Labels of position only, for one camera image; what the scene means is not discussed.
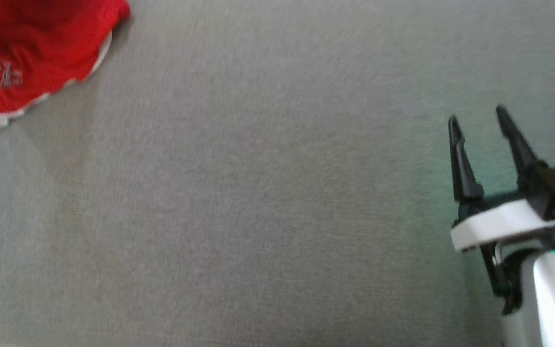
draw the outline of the red cloth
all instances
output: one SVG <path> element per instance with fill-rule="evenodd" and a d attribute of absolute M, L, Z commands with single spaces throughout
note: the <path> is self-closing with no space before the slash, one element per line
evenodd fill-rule
<path fill-rule="evenodd" d="M 125 0 L 0 0 L 0 113 L 90 74 Z"/>

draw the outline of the gray carpet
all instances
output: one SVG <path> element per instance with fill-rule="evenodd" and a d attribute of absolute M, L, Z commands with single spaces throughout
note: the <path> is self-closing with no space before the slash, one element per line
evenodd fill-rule
<path fill-rule="evenodd" d="M 500 345 L 446 122 L 488 193 L 496 103 L 555 164 L 555 1 L 131 5 L 94 77 L 0 130 L 0 343 Z"/>

